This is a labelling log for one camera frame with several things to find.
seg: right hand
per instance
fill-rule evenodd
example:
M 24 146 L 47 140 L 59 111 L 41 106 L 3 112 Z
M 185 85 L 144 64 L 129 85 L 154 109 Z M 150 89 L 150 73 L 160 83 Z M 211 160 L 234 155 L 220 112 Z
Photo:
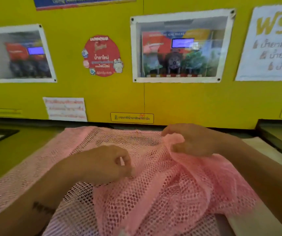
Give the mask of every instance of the right hand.
M 185 141 L 172 146 L 171 150 L 178 153 L 186 153 L 193 156 L 210 156 L 222 154 L 228 145 L 238 139 L 232 135 L 208 129 L 195 124 L 178 123 L 167 126 L 161 133 L 179 133 Z

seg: banner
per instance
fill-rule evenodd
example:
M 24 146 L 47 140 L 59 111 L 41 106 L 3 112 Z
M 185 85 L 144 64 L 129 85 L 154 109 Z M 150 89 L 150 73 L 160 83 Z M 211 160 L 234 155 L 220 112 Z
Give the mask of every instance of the banner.
M 60 8 L 83 7 L 107 3 L 120 3 L 136 0 L 34 0 L 36 10 L 51 10 Z
M 282 81 L 282 5 L 254 9 L 236 80 Z

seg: tattoo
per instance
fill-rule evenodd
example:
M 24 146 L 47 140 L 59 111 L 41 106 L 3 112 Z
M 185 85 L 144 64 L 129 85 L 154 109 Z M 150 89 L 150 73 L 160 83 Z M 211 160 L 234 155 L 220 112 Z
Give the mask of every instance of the tattoo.
M 56 209 L 44 206 L 38 201 L 35 201 L 33 203 L 33 209 L 36 209 L 38 212 L 45 212 L 46 214 L 51 214 L 51 215 L 54 215 L 54 213 L 56 212 Z
M 48 225 L 49 225 L 49 222 L 46 223 L 46 225 L 42 228 L 42 230 L 38 234 L 35 234 L 35 236 L 41 236 L 44 233 L 44 231 L 46 230 Z

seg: white poster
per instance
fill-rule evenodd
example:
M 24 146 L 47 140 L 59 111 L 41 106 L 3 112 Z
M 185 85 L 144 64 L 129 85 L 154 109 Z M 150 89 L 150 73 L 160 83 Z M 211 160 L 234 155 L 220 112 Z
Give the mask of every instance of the white poster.
M 256 7 L 237 81 L 282 81 L 282 5 Z
M 87 122 L 84 98 L 43 99 L 50 120 Z

